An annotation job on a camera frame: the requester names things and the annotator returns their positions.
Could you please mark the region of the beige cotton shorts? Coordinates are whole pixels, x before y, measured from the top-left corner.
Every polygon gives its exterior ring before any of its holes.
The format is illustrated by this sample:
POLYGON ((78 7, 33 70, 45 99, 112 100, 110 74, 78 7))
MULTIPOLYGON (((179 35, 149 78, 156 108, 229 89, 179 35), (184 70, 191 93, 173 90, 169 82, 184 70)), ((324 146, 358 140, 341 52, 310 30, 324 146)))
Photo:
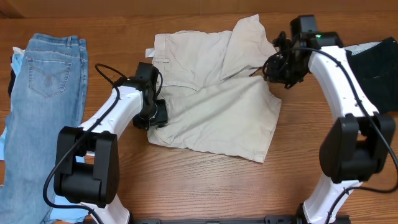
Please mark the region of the beige cotton shorts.
POLYGON ((152 63, 169 120, 149 142, 264 162, 282 102, 258 71, 274 53, 258 15, 223 32, 157 34, 152 63))

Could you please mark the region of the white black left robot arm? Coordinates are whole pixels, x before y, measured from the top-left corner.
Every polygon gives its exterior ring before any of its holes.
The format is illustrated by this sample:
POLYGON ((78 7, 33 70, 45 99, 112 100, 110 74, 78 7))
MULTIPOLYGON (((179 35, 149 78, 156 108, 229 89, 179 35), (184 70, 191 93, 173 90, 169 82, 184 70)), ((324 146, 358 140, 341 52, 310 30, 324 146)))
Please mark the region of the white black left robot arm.
POLYGON ((157 99, 155 78, 120 78, 97 113, 58 135, 54 191, 89 212, 96 223, 133 223, 117 191, 118 139, 129 123, 139 129, 167 123, 165 101, 157 99))

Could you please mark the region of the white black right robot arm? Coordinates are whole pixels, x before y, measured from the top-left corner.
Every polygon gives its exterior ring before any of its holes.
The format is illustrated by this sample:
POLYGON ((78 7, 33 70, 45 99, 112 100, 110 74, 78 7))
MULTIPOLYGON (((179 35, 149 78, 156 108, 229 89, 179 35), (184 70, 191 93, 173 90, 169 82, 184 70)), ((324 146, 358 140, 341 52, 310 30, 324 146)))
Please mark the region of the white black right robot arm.
POLYGON ((273 40, 277 53, 264 63, 264 78, 286 89, 312 73, 331 109, 334 124, 323 141, 319 161, 322 176, 311 196, 294 215, 269 215, 265 223, 350 223, 338 211, 355 190, 382 171, 391 149, 395 122, 379 114, 364 95, 349 67, 346 51, 335 32, 285 32, 273 40))

